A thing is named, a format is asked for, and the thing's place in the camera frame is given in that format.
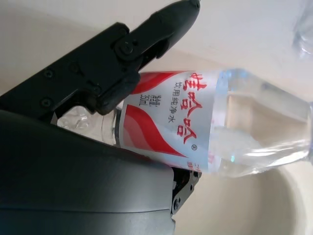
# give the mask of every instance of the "white bowl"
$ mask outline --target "white bowl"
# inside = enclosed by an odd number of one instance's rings
[[[237,179],[202,175],[174,216],[175,235],[311,235],[312,176],[309,163]]]

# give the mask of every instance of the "metal bracket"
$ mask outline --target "metal bracket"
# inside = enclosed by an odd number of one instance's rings
[[[176,182],[175,188],[173,190],[173,200],[172,200],[172,214],[176,214],[185,201],[189,198],[191,193],[195,189],[195,185],[198,183],[201,177],[200,172],[176,169],[174,170],[174,177],[179,175],[181,182]]]

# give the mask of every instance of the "plastic water bottle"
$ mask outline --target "plastic water bottle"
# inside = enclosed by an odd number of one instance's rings
[[[303,13],[295,26],[293,46],[300,58],[313,58],[313,0],[306,0]]]
[[[75,109],[81,115],[81,107]],[[59,126],[168,165],[222,176],[307,159],[311,144],[310,105],[245,70],[144,73],[110,114],[85,110],[77,121],[74,110]]]

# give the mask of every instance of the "red and white label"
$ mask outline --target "red and white label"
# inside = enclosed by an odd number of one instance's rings
[[[209,154],[209,138],[219,74],[142,73],[124,100],[121,147],[175,167],[217,171],[221,159]]]

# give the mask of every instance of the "bolt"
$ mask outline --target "bolt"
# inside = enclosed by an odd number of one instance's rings
[[[177,211],[179,208],[179,200],[176,199],[175,202],[174,202],[174,210]]]
[[[46,69],[46,70],[44,71],[44,76],[45,76],[46,78],[52,78],[52,77],[53,77],[53,71],[52,71],[52,70],[49,70],[49,69]]]
[[[130,55],[133,52],[133,47],[128,42],[125,42],[120,49],[125,55]]]
[[[125,28],[120,28],[119,32],[120,32],[120,34],[123,35],[123,36],[127,34],[127,31],[126,31]]]
[[[269,89],[269,85],[266,84],[266,83],[264,83],[264,84],[262,85],[261,89],[262,89],[262,90],[267,90],[267,89]]]
[[[199,173],[197,173],[196,171],[194,172],[194,177],[195,178],[199,178]]]
[[[41,106],[48,108],[52,105],[52,100],[50,98],[44,98],[40,101]]]

